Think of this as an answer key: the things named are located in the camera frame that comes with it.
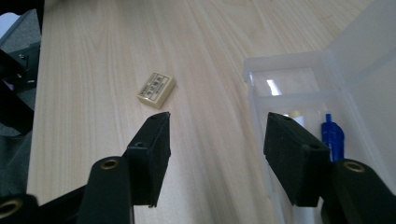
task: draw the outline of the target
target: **wood grain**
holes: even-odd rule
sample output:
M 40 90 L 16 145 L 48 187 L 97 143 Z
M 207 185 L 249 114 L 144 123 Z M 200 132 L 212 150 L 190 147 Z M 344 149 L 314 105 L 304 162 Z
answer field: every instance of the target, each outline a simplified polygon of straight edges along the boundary
M 45 203 L 85 185 L 170 111 L 159 204 L 136 207 L 136 223 L 274 223 L 243 61 L 324 49 L 369 2 L 47 0 L 28 193 Z M 135 97 L 153 72 L 177 81 L 160 111 Z

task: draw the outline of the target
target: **blue pen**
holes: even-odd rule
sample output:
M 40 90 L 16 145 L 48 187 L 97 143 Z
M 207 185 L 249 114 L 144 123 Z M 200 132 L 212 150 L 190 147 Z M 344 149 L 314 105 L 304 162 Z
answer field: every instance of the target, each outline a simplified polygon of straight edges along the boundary
M 330 149 L 331 161 L 344 158 L 344 132 L 336 123 L 332 122 L 332 115 L 326 114 L 326 122 L 321 124 L 322 142 Z

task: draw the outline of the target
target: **transparent plastic bin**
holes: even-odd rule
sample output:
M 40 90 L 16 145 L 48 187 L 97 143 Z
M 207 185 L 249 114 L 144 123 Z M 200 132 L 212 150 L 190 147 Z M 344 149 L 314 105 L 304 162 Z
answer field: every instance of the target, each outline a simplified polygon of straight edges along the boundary
M 268 112 L 298 110 L 320 139 L 325 114 L 346 135 L 346 158 L 371 166 L 396 192 L 396 1 L 376 0 L 323 51 L 245 60 L 262 154 Z M 292 207 L 262 154 L 269 197 L 283 223 L 321 223 L 317 208 Z

